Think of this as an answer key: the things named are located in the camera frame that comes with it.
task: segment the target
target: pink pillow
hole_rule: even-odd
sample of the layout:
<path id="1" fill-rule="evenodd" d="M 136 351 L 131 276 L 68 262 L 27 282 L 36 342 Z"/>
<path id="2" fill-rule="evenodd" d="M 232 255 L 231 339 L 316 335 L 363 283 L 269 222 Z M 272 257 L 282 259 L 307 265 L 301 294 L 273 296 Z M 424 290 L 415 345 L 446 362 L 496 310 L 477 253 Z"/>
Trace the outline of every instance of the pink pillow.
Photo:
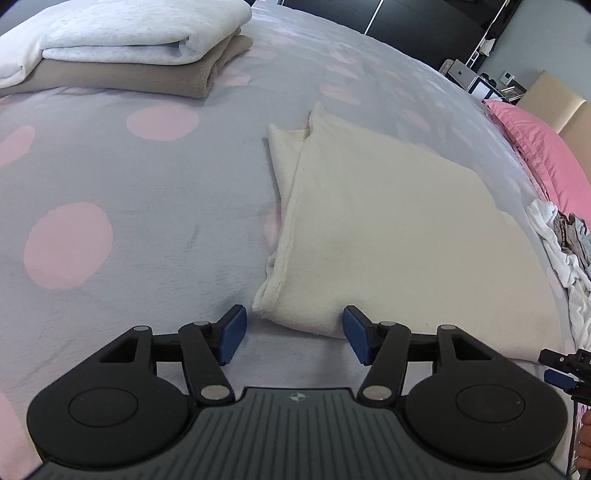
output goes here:
<path id="1" fill-rule="evenodd" d="M 591 186 L 564 140 L 545 122 L 510 103 L 485 100 L 505 127 L 547 198 L 591 222 Z"/>

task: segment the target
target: wardrobe door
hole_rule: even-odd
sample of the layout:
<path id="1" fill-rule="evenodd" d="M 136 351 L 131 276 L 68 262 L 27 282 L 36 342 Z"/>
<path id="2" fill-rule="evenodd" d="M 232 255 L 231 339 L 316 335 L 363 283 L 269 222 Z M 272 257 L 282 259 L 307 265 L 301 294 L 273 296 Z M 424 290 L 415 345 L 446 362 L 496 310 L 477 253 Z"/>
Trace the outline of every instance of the wardrobe door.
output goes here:
<path id="1" fill-rule="evenodd" d="M 326 18 L 365 33 L 379 0 L 285 0 L 284 7 Z"/>
<path id="2" fill-rule="evenodd" d="M 468 61 L 484 32 L 444 0 L 384 0 L 368 35 L 438 70 Z"/>

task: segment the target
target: folded blanket stack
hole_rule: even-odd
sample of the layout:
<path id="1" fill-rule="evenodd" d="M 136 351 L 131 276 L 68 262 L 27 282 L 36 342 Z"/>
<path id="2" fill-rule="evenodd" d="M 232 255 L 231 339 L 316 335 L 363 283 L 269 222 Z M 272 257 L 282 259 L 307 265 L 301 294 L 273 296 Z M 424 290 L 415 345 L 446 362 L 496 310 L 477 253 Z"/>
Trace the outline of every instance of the folded blanket stack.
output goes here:
<path id="1" fill-rule="evenodd" d="M 0 37 L 0 96 L 67 86 L 203 98 L 251 47 L 239 35 L 251 15 L 243 0 L 70 0 Z"/>

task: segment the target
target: folded towel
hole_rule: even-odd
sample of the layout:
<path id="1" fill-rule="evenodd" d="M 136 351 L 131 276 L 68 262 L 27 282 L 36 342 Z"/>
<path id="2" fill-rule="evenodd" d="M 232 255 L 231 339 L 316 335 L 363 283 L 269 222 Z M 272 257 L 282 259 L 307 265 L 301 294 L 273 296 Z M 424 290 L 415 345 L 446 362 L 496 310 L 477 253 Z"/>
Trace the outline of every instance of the folded towel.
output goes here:
<path id="1" fill-rule="evenodd" d="M 56 87 L 83 87 L 205 98 L 212 89 L 219 70 L 251 46 L 252 40 L 244 35 L 228 37 L 207 52 L 201 60 L 175 66 L 44 59 L 24 82 L 0 89 L 0 96 Z"/>
<path id="2" fill-rule="evenodd" d="M 45 59 L 182 65 L 251 17 L 244 0 L 102 0 L 54 22 L 40 45 Z"/>
<path id="3" fill-rule="evenodd" d="M 0 88 L 22 82 L 41 60 L 39 42 L 53 22 L 96 0 L 72 0 L 46 8 L 0 36 Z"/>
<path id="4" fill-rule="evenodd" d="M 320 104 L 309 121 L 268 127 L 284 218 L 255 312 L 342 336 L 355 304 L 417 333 L 457 325 L 512 358 L 563 347 L 540 262 L 476 173 Z"/>

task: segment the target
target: human hand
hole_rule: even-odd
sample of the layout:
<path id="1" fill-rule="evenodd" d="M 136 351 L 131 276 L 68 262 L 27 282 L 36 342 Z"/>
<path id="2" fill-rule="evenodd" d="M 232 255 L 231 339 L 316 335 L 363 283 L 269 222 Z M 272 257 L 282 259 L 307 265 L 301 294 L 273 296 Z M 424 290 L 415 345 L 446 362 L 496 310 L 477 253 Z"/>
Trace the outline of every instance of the human hand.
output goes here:
<path id="1" fill-rule="evenodd" d="M 583 426 L 579 430 L 575 450 L 579 456 L 575 463 L 577 469 L 591 469 L 591 410 L 583 415 Z"/>

